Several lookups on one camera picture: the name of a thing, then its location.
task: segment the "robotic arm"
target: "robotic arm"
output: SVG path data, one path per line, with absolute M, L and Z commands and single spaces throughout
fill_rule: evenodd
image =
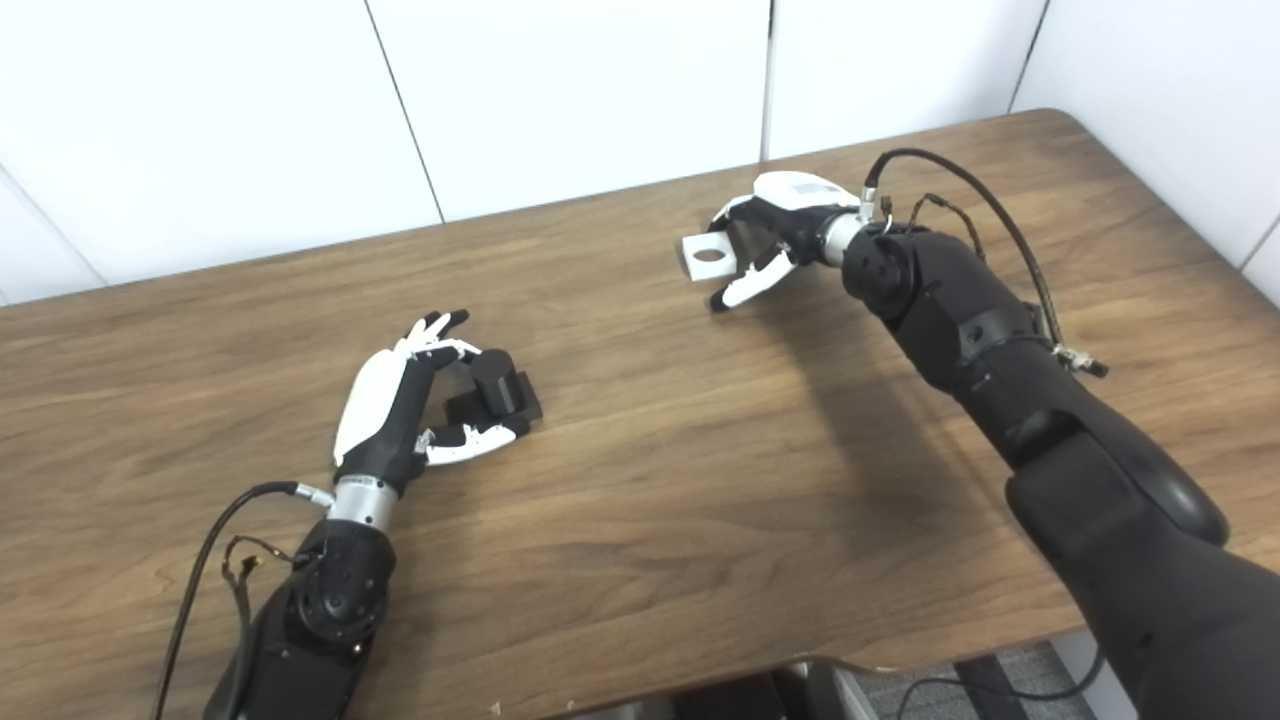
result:
M 444 337 L 466 319 L 433 313 L 360 369 L 334 445 L 335 492 L 320 502 L 328 514 L 253 620 L 205 720 L 340 717 L 387 616 L 388 530 L 410 480 L 515 442 L 541 416 L 506 352 Z M 448 402 L 448 425 L 420 433 L 435 373 L 454 361 L 470 365 L 476 391 Z
M 762 193 L 823 186 L 810 204 Z M 951 395 L 1012 469 L 1014 516 L 1070 591 L 1144 720 L 1280 712 L 1280 577 L 1225 551 L 1228 523 L 1196 482 L 1070 370 L 1093 360 L 1043 337 L 1037 315 L 957 238 L 872 222 L 804 173 L 767 173 L 724 218 L 778 237 L 773 258 L 838 268 L 932 387 Z M 712 299 L 768 287 L 753 264 Z

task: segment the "white robotic hand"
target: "white robotic hand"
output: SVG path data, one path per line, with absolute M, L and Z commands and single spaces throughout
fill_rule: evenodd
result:
M 737 278 L 712 296 L 712 310 L 723 313 L 776 286 L 791 270 L 818 261 L 840 266 L 854 234 L 870 220 L 870 205 L 818 176 L 791 170 L 755 178 L 753 195 L 730 200 L 712 218 L 707 232 L 740 220 L 777 238 Z
M 467 316 L 431 313 L 360 369 L 334 442 L 339 482 L 372 478 L 403 495 L 425 466 L 479 457 L 530 432 L 541 410 L 511 356 L 444 337 Z M 448 402 L 449 424 L 419 433 L 435 373 L 457 360 L 471 368 L 476 391 Z

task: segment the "wooden table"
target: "wooden table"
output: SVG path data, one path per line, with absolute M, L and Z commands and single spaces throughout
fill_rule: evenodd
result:
M 531 719 L 799 659 L 893 671 L 1076 628 L 1006 469 L 826 268 L 713 316 L 675 243 L 764 169 L 850 188 L 895 145 L 984 178 L 1044 265 L 1087 379 L 1280 569 L 1280 313 L 1070 118 L 1037 111 L 0 310 L 0 707 L 141 717 L 192 556 L 251 483 L 326 484 L 360 364 L 417 315 L 529 370 L 545 420 L 397 510 L 393 605 L 352 717 Z M 916 160 L 882 186 L 970 209 Z M 955 233 L 955 218 L 924 222 Z M 452 388 L 463 380 L 454 375 Z M 438 384 L 442 401 L 453 389 Z M 293 546 L 312 506 L 236 532 Z M 255 603 L 283 577 L 255 577 Z M 170 716 L 236 641 L 210 568 Z

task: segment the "black rubber fingertip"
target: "black rubber fingertip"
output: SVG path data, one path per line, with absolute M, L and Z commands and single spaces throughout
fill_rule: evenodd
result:
M 724 291 L 721 290 L 712 296 L 709 305 L 712 306 L 712 313 L 728 313 L 728 305 L 724 305 Z
M 516 433 L 517 438 L 522 438 L 532 430 L 532 425 L 529 424 L 529 419 L 526 419 L 522 415 L 512 415 L 509 418 L 503 418 L 502 427 Z

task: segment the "wire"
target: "wire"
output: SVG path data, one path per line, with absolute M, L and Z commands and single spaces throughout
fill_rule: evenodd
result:
M 897 715 L 895 717 L 897 720 L 902 720 L 902 715 L 906 712 L 906 703 L 908 701 L 911 700 L 911 693 L 914 693 L 916 688 L 923 685 L 954 685 L 957 688 L 975 689 L 979 692 L 991 693 L 1000 697 L 1016 697 L 1018 700 L 1025 700 L 1028 702 L 1055 702 L 1059 700 L 1066 700 L 1069 697 L 1074 697 L 1083 693 L 1089 688 L 1089 685 L 1093 684 L 1094 680 L 1098 679 L 1098 675 L 1102 673 L 1103 661 L 1105 657 L 1102 656 L 1102 648 L 1098 647 L 1098 652 L 1094 653 L 1093 656 L 1093 664 L 1089 665 L 1088 671 L 1084 673 L 1084 676 L 1080 678 L 1079 683 L 1075 683 L 1074 685 L 1066 689 L 1043 694 L 1024 693 L 1014 689 L 997 691 L 996 688 L 989 688 L 987 685 L 983 685 L 982 683 L 970 683 L 968 680 L 955 680 L 951 678 L 923 678 L 908 685 L 906 692 L 902 694 L 902 702 L 897 705 Z
M 867 181 L 863 182 L 863 186 L 867 188 L 878 187 L 881 173 L 884 172 L 884 167 L 888 165 L 888 161 L 893 158 L 904 156 L 920 158 L 946 168 L 951 172 L 951 174 L 969 183 L 969 186 L 978 191 L 978 195 L 987 201 L 987 205 L 991 206 L 991 210 L 996 213 L 996 217 L 1000 218 L 1001 223 L 1004 223 L 1005 229 L 1009 231 L 1009 236 L 1012 237 L 1014 243 L 1018 245 L 1018 251 L 1023 255 L 1023 261 L 1027 264 L 1027 272 L 1032 275 L 1032 283 L 1036 286 L 1036 293 L 1039 295 L 1041 306 L 1044 309 L 1044 324 L 1048 328 L 1050 340 L 1053 341 L 1055 346 L 1064 345 L 1062 328 L 1057 323 L 1057 313 L 1053 310 L 1053 297 L 1048 292 L 1048 282 L 1044 281 L 1044 273 L 1041 272 L 1039 263 L 1036 261 L 1036 255 L 1027 243 L 1027 236 L 1024 236 L 1023 231 L 1018 228 L 1018 223 L 1014 222 L 1009 210 L 1005 210 L 1005 206 L 1001 205 L 996 195 L 991 192 L 991 190 L 988 190 L 987 186 L 983 184 L 982 181 L 973 173 L 961 168 L 952 160 L 938 155 L 937 152 L 929 152 L 928 150 L 920 150 L 919 147 L 896 147 L 887 152 L 882 152 L 881 156 L 876 159 L 876 163 L 872 164 L 870 172 L 867 173 Z
M 160 670 L 160 684 L 156 687 L 156 700 L 151 708 L 151 720 L 160 720 L 164 714 L 164 701 L 169 696 L 169 682 L 173 679 L 173 669 L 178 662 L 178 648 L 182 646 L 182 633 L 187 628 L 187 619 L 191 616 L 191 606 L 196 602 L 196 589 L 200 587 L 200 575 L 205 571 L 205 562 L 209 561 L 209 553 L 214 550 L 214 542 L 218 541 L 218 533 L 227 527 L 227 523 L 232 519 L 241 507 L 255 497 L 271 493 L 285 493 L 293 495 L 298 489 L 298 483 L 293 482 L 276 482 L 276 483 L 262 483 L 253 486 L 243 495 L 232 501 L 223 510 L 223 514 L 214 520 L 214 525 L 209 528 L 209 534 L 205 536 L 205 543 L 200 546 L 200 552 L 196 553 L 196 562 L 191 568 L 191 578 L 187 580 L 187 591 L 182 596 L 182 605 L 178 606 L 178 619 L 173 624 L 173 634 L 169 635 L 169 648 L 164 653 L 164 665 Z
M 232 551 L 236 546 L 242 542 L 251 542 L 262 550 L 268 551 L 271 557 L 276 560 L 293 564 L 293 557 L 291 557 L 283 550 L 275 547 L 274 544 L 261 541 L 251 536 L 236 536 L 232 542 L 227 543 L 227 550 L 223 551 L 223 579 L 232 588 L 232 597 L 236 598 L 236 610 L 239 614 L 239 632 L 241 639 L 239 646 L 236 648 L 236 667 L 232 671 L 232 692 L 227 696 L 227 708 L 224 710 L 223 719 L 232 720 L 236 717 L 236 710 L 239 707 L 241 697 L 244 694 L 244 687 L 248 683 L 248 655 L 250 646 L 252 641 L 250 639 L 250 620 L 252 612 L 250 611 L 248 602 L 248 575 L 256 570 L 262 561 L 257 559 L 256 555 L 251 555 L 241 560 L 239 575 L 232 574 Z
M 950 200 L 940 195 L 925 192 L 923 197 L 915 201 L 915 206 L 911 208 L 911 218 L 906 220 L 906 232 L 911 232 L 911 229 L 915 227 L 915 218 L 916 215 L 920 214 L 920 208 L 924 205 L 925 201 L 933 202 L 940 208 L 946 208 L 947 210 L 951 210 L 956 215 L 960 215 L 960 219 L 964 220 L 964 227 L 969 229 L 969 240 L 973 241 L 973 254 L 977 255 L 979 260 L 986 263 L 987 252 L 983 251 L 982 249 L 982 238 L 978 237 L 978 227 L 973 224 L 973 219 L 969 218 L 969 214 L 961 210 L 959 205 L 951 202 Z

